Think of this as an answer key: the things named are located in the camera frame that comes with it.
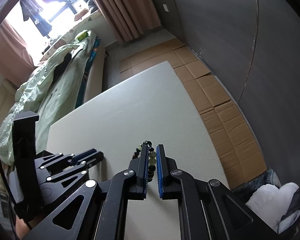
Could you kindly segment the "black jewelry box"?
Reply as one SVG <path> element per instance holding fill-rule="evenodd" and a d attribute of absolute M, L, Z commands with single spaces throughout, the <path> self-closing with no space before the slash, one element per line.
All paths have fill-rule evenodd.
<path fill-rule="evenodd" d="M 34 161 L 38 120 L 38 114 L 32 111 L 22 112 L 15 116 L 12 126 L 14 164 L 23 195 L 22 200 L 16 202 L 15 208 L 18 217 L 26 222 L 33 220 L 40 208 L 40 187 Z"/>

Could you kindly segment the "white wall switch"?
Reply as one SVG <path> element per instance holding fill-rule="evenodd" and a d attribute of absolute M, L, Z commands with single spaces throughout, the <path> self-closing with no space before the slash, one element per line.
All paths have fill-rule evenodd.
<path fill-rule="evenodd" d="M 163 4 L 162 6 L 164 7 L 164 10 L 165 10 L 166 12 L 169 12 L 168 6 L 167 6 L 166 4 Z"/>

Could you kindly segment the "pink curtain left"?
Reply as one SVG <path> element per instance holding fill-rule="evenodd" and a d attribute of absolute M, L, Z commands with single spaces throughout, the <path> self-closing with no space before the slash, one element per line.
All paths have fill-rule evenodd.
<path fill-rule="evenodd" d="M 9 22 L 4 20 L 0 25 L 0 73 L 20 87 L 35 68 L 26 42 Z"/>

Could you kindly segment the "green box on bed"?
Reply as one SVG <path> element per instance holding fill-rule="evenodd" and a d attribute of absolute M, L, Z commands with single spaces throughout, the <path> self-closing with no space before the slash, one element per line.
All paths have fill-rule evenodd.
<path fill-rule="evenodd" d="M 89 36 L 88 30 L 83 30 L 80 33 L 77 34 L 75 37 L 75 41 L 81 42 L 83 39 Z"/>

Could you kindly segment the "flattened cardboard sheets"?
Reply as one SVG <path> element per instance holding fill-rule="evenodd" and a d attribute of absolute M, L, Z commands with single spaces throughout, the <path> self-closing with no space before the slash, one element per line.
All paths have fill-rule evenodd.
<path fill-rule="evenodd" d="M 179 39 L 122 59 L 121 80 L 164 61 L 174 69 L 203 120 L 230 188 L 266 172 L 264 157 L 242 113 L 207 66 Z"/>

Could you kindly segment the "pink curtain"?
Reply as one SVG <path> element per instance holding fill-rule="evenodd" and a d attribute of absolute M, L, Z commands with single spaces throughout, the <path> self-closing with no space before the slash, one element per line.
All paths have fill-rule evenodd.
<path fill-rule="evenodd" d="M 161 26 L 152 0 L 93 0 L 110 25 L 118 42 L 137 39 Z"/>
<path fill-rule="evenodd" d="M 0 25 L 0 73 L 20 87 L 35 68 L 26 42 L 9 22 L 4 20 Z"/>

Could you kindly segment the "pink curtain right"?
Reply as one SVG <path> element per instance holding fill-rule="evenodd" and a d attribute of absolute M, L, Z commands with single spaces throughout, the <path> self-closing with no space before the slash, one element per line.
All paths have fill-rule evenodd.
<path fill-rule="evenodd" d="M 161 26 L 152 0 L 93 0 L 110 25 L 118 42 L 137 39 Z"/>

